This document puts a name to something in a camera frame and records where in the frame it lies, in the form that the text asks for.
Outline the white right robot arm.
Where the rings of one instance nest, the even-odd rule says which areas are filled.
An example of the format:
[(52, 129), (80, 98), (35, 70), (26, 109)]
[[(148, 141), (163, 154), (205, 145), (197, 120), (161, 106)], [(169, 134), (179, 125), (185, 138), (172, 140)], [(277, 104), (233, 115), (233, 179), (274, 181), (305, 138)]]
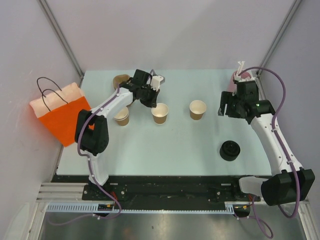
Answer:
[(257, 134), (269, 161), (269, 179), (245, 176), (230, 188), (231, 196), (242, 201), (248, 194), (262, 197), (269, 206), (304, 201), (315, 181), (290, 150), (269, 100), (259, 99), (255, 81), (236, 84), (236, 92), (223, 91), (218, 115), (244, 119)]

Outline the brown paper cup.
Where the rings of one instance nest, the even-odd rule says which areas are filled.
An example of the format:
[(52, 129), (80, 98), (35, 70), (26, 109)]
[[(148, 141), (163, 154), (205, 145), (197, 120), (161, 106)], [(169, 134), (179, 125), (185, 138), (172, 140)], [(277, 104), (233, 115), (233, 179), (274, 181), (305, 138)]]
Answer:
[(162, 125), (166, 122), (168, 113), (169, 107), (165, 103), (157, 103), (156, 107), (151, 109), (153, 120), (158, 125)]
[(193, 120), (200, 120), (207, 110), (207, 105), (201, 100), (194, 100), (189, 104), (189, 114)]

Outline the stack of brown paper cups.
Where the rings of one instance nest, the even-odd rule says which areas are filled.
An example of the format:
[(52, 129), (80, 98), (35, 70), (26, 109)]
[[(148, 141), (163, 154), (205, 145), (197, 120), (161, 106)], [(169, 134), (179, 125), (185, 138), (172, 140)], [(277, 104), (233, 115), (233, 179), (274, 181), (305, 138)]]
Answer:
[(129, 109), (127, 107), (124, 107), (122, 110), (118, 112), (116, 116), (113, 117), (113, 119), (116, 121), (116, 123), (119, 126), (126, 126), (129, 123)]

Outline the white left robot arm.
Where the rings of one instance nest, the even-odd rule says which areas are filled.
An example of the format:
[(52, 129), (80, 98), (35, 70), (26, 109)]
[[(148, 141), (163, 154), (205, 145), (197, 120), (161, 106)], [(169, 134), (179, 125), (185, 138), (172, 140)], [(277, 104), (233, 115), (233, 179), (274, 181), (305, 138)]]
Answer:
[(100, 155), (109, 144), (109, 121), (136, 100), (148, 108), (155, 108), (160, 86), (164, 82), (165, 77), (157, 75), (154, 70), (146, 72), (137, 69), (128, 80), (117, 84), (107, 100), (78, 113), (74, 137), (77, 152), (87, 159), (89, 179), (95, 184), (93, 194), (98, 199), (105, 200), (111, 193), (111, 188), (105, 184), (109, 173), (100, 160)]

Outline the stack of black lids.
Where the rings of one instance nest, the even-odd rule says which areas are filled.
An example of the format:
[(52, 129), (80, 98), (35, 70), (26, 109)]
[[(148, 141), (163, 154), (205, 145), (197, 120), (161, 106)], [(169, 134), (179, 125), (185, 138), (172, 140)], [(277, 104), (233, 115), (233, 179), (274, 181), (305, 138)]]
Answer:
[(219, 149), (221, 158), (228, 162), (234, 161), (239, 156), (240, 152), (240, 146), (237, 142), (232, 140), (225, 141)]

